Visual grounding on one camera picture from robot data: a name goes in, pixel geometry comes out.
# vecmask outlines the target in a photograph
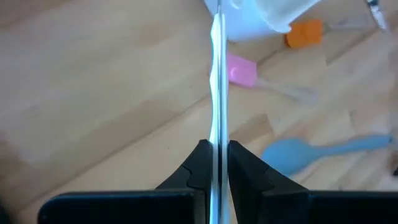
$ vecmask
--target knife blade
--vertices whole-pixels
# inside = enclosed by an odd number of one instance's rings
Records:
[[[213,65],[210,72],[210,91],[213,118],[209,142],[213,146],[211,175],[210,223],[227,224],[228,212],[228,76],[226,65],[226,30],[222,2],[218,0],[210,37]]]

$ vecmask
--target blue spoon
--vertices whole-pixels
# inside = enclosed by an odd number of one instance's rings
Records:
[[[301,139],[283,139],[273,142],[261,159],[285,176],[296,174],[317,159],[349,152],[372,151],[393,142],[390,134],[370,135],[335,146],[311,146]]]

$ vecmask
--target wooden surface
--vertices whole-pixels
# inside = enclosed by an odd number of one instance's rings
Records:
[[[383,3],[395,22],[398,2]],[[301,19],[365,13],[362,0],[325,0]],[[35,223],[62,192],[150,189],[168,177],[208,137],[210,26],[200,0],[1,1],[0,195],[15,218]],[[277,36],[229,51],[258,61],[263,78],[316,89],[320,102],[230,86],[231,139],[259,155],[279,138],[333,144],[393,128],[396,32],[329,30],[320,46],[283,44]],[[324,159],[294,179],[398,190],[391,154]]]

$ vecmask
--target white container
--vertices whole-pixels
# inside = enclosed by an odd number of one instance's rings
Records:
[[[321,0],[223,0],[229,40],[258,39],[290,32],[289,24]],[[205,0],[214,15],[217,0]]]

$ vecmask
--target utensil handle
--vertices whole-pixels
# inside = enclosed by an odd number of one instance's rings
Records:
[[[256,85],[261,88],[271,88],[304,103],[316,103],[318,101],[318,94],[311,88],[271,83],[262,79],[258,79]]]
[[[337,146],[321,147],[318,151],[321,156],[331,156],[349,152],[370,151],[386,147],[393,142],[390,134],[370,135],[364,138],[350,140]]]

